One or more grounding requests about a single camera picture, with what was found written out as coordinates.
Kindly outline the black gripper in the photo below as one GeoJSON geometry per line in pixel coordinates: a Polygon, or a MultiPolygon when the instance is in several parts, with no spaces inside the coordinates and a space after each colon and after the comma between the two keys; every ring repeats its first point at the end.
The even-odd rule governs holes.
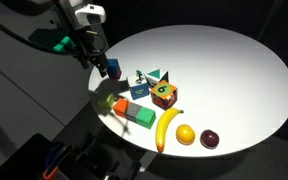
{"type": "Polygon", "coordinates": [[[76,57],[83,69],[89,68],[88,62],[96,61],[100,76],[105,77],[108,67],[106,55],[101,55],[101,50],[97,50],[93,45],[94,37],[100,37],[100,35],[87,27],[75,29],[69,20],[65,21],[65,25],[67,26],[67,35],[62,39],[62,52],[76,57]]]}

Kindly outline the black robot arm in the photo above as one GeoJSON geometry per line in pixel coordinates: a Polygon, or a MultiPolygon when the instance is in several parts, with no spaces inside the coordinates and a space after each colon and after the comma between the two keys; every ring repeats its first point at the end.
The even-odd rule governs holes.
{"type": "Polygon", "coordinates": [[[0,0],[0,15],[35,17],[51,12],[55,29],[37,29],[25,39],[2,24],[0,30],[34,49],[76,58],[84,69],[93,64],[102,77],[107,75],[105,38],[92,25],[106,21],[102,6],[86,0],[0,0]]]}

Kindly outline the black robot base with clamps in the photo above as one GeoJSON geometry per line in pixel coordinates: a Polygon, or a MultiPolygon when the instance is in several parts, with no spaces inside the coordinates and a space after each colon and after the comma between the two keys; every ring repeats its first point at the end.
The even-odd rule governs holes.
{"type": "Polygon", "coordinates": [[[104,168],[95,163],[96,139],[87,134],[78,146],[50,142],[33,135],[0,166],[0,180],[134,180],[141,163],[133,161],[124,176],[115,173],[119,163],[104,168]]]}

